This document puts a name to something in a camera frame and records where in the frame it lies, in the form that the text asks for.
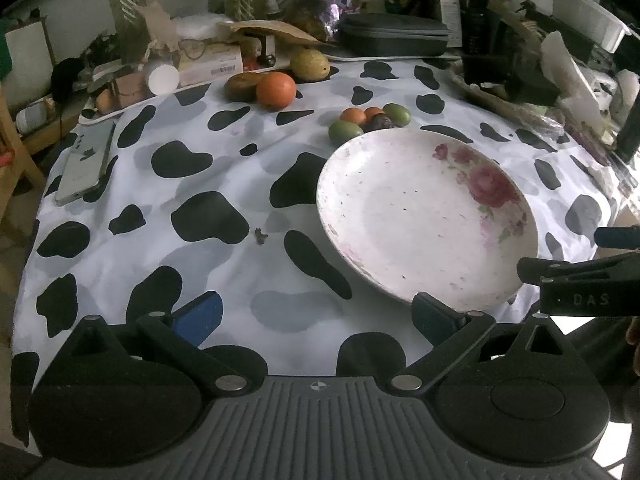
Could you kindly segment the right hand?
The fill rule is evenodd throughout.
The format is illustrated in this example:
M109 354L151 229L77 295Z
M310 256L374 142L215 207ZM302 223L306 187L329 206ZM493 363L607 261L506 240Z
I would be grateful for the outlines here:
M640 318L634 316L626 330L626 343L634 348L634 360L632 368L637 376L640 376Z

